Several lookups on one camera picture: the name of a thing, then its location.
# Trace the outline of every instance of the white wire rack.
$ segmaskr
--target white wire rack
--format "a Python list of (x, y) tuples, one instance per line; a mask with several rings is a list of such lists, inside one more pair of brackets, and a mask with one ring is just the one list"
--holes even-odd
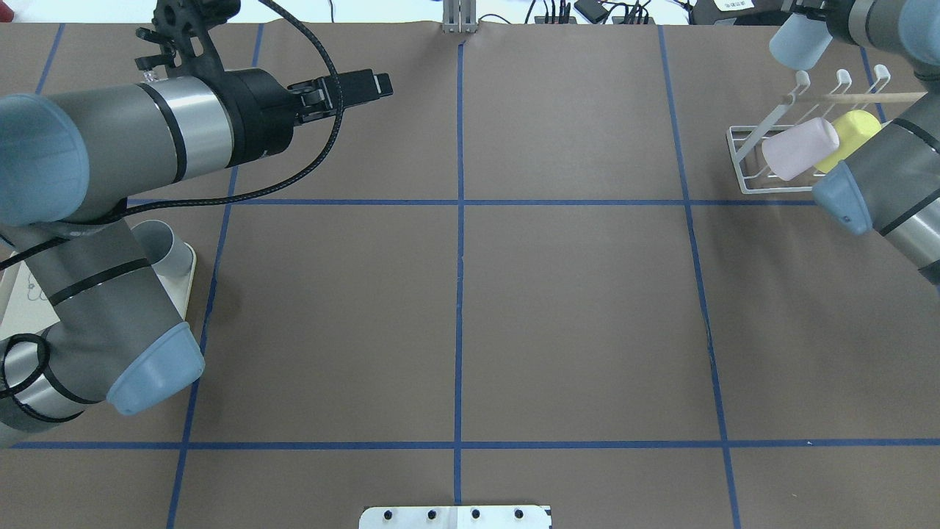
[[(884, 93), (885, 87), (891, 82), (891, 72), (884, 64), (874, 68), (875, 81), (868, 90), (860, 94), (849, 94), (852, 87), (852, 76), (845, 70), (836, 72), (836, 87), (824, 95), (807, 95), (811, 85), (809, 73), (800, 71), (796, 73), (796, 86), (783, 96), (783, 101), (764, 118), (760, 124), (754, 126), (732, 126), (728, 128), (728, 151), (734, 172), (738, 177), (738, 186), (745, 195), (758, 195), (764, 193), (796, 193), (809, 191), (824, 173), (810, 169), (797, 176), (792, 181), (784, 181), (777, 177), (763, 159), (758, 146), (769, 137), (773, 137), (793, 126), (810, 118), (827, 118), (837, 106), (849, 106), (849, 110), (864, 109), (870, 104), (913, 103), (924, 96), (924, 92)], [(793, 124), (780, 124), (780, 121), (797, 104), (810, 104), (810, 109)]]

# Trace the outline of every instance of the gray cylinder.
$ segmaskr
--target gray cylinder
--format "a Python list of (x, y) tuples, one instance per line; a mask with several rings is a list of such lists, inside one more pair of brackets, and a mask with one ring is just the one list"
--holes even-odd
[[(26, 263), (60, 322), (39, 334), (48, 351), (42, 375), (0, 398), (0, 447), (104, 400), (129, 366), (182, 324), (123, 221)], [(0, 341), (0, 353), (7, 349), (8, 341)], [(14, 345), (4, 359), (0, 392), (25, 385), (41, 356), (38, 345)]]
[(194, 77), (49, 97), (78, 127), (90, 181), (66, 218), (86, 222), (126, 197), (225, 168), (232, 127), (222, 102)]
[(872, 225), (940, 284), (940, 96), (927, 94), (849, 156)]

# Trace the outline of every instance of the black cable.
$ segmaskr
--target black cable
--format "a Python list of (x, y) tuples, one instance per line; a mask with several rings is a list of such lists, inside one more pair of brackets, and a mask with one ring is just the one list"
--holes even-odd
[(53, 237), (42, 244), (35, 245), (33, 248), (17, 253), (13, 257), (10, 257), (9, 259), (6, 259), (4, 262), (0, 263), (0, 272), (3, 272), (7, 268), (10, 268), (11, 266), (17, 263), (21, 263), (38, 253), (42, 253), (43, 251), (47, 249), (55, 248), (59, 246), (60, 244), (67, 243), (67, 242), (69, 242), (69, 239), (63, 239), (62, 237)]
[(497, 15), (496, 13), (486, 13), (485, 15), (479, 17), (479, 18), (477, 19), (477, 22), (482, 21), (482, 20), (485, 19), (486, 17), (496, 17), (497, 19), (499, 19), (499, 20), (505, 22), (506, 24), (512, 24), (512, 22), (510, 22), (510, 21), (504, 19), (503, 17)]
[(627, 20), (627, 15), (630, 14), (630, 5), (624, 2), (601, 2), (601, 4), (604, 4), (606, 6), (613, 6), (609, 11), (607, 11), (607, 16), (604, 18), (605, 22), (607, 20), (610, 20), (611, 24), (613, 23), (614, 17), (612, 15), (614, 14), (614, 9), (619, 8), (620, 6), (623, 6), (623, 20), (624, 21)]
[(692, 5), (691, 0), (685, 0), (684, 2), (682, 0), (672, 0), (672, 2), (674, 2), (675, 4), (678, 4), (679, 7), (685, 10), (686, 20), (689, 24), (691, 24), (692, 23), (692, 8), (694, 7)]
[(333, 145), (337, 142), (339, 126), (343, 121), (343, 93), (342, 86), (339, 84), (339, 72), (337, 72), (337, 67), (333, 64), (333, 59), (330, 58), (330, 55), (326, 52), (326, 48), (323, 47), (323, 44), (319, 39), (317, 39), (317, 36), (314, 35), (313, 32), (310, 31), (310, 29), (307, 28), (302, 22), (297, 20), (297, 18), (291, 15), (286, 9), (280, 7), (280, 5), (278, 5), (274, 0), (258, 1), (264, 6), (267, 6), (270, 10), (280, 15), (284, 20), (288, 21), (290, 25), (297, 28), (297, 30), (300, 31), (306, 37), (306, 39), (310, 41), (311, 44), (313, 44), (313, 46), (320, 53), (320, 57), (323, 59), (323, 64), (326, 65), (326, 69), (330, 72), (330, 80), (332, 80), (337, 87), (337, 113), (333, 118), (333, 129), (330, 131), (330, 136), (326, 139), (326, 144), (323, 146), (320, 154), (318, 154), (309, 165), (307, 165), (305, 168), (302, 168), (287, 180), (281, 181), (278, 184), (269, 185), (250, 193), (242, 193), (240, 195), (220, 197), (217, 199), (160, 200), (135, 206), (119, 213), (103, 216), (102, 218), (99, 218), (90, 224), (110, 224), (112, 222), (121, 220), (126, 216), (137, 215), (138, 213), (144, 213), (156, 209), (172, 207), (221, 206), (234, 202), (241, 202), (243, 200), (257, 199), (259, 197), (280, 191), (289, 185), (296, 184), (306, 175), (310, 174), (310, 172), (312, 172), (315, 168), (319, 167), (321, 163), (323, 163), (326, 155), (330, 153), (330, 150), (333, 149)]
[(538, 2), (538, 1), (539, 1), (539, 0), (532, 0), (532, 3), (529, 4), (529, 10), (525, 12), (525, 20), (523, 21), (523, 24), (528, 24), (528, 18), (529, 18), (530, 16), (532, 16), (532, 9), (535, 8), (535, 3)]
[(642, 9), (642, 13), (643, 13), (643, 22), (642, 22), (642, 24), (649, 24), (649, 23), (650, 23), (650, 10), (647, 9), (647, 6), (650, 4), (650, 2), (652, 2), (652, 0), (647, 0), (647, 3), (646, 3), (646, 4), (643, 4), (642, 6), (640, 6), (640, 9)]

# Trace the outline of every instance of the white hook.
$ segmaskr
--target white hook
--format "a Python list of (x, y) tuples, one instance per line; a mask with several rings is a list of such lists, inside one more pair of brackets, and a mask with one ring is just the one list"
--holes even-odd
[[(887, 87), (887, 84), (891, 82), (891, 72), (888, 71), (887, 66), (884, 64), (876, 64), (874, 68), (875, 82), (869, 87), (869, 92), (871, 94), (881, 93), (882, 90)], [(862, 110), (865, 110), (869, 107), (870, 103), (865, 103), (862, 106)], [(858, 104), (852, 105), (852, 110), (858, 108)]]
[(809, 89), (809, 73), (806, 70), (800, 70), (796, 73), (796, 87), (790, 92), (792, 101), (796, 103), (796, 96), (803, 95)]
[[(849, 74), (848, 70), (839, 69), (838, 71), (836, 71), (836, 81), (837, 81), (836, 87), (829, 91), (830, 95), (844, 94), (845, 92), (849, 91), (849, 88), (852, 87), (852, 75)], [(832, 112), (832, 109), (835, 106), (836, 106), (835, 103), (830, 104), (829, 107), (826, 108), (825, 112), (822, 113), (821, 118), (825, 118), (826, 116), (828, 116), (829, 113)], [(802, 123), (819, 107), (820, 106), (818, 104), (813, 105), (813, 107), (810, 108), (809, 111), (806, 114), (804, 114), (802, 118), (797, 120), (796, 123), (794, 123), (794, 125), (799, 125), (800, 123)]]

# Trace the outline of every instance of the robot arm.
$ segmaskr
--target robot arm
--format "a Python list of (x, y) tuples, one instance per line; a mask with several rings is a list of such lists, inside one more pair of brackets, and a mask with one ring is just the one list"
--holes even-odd
[(928, 93), (813, 187), (851, 232), (875, 230), (940, 285), (940, 3), (787, 0), (771, 40), (784, 65), (811, 68), (832, 39), (905, 57)]
[[(335, 117), (317, 160), (247, 195), (273, 192), (320, 163), (344, 108), (392, 94), (387, 74), (336, 72), (305, 26), (262, 3), (305, 32), (329, 76), (285, 88), (264, 70), (226, 71), (209, 30), (234, 16), (239, 0), (158, 0), (154, 29), (136, 33), (160, 47), (136, 60), (147, 82), (0, 98), (0, 237), (28, 263), (60, 320), (0, 341), (0, 447), (102, 400), (136, 413), (201, 375), (199, 346), (123, 218), (248, 197), (128, 210), (128, 196), (283, 152), (295, 126)], [(168, 78), (157, 79), (158, 66)]]

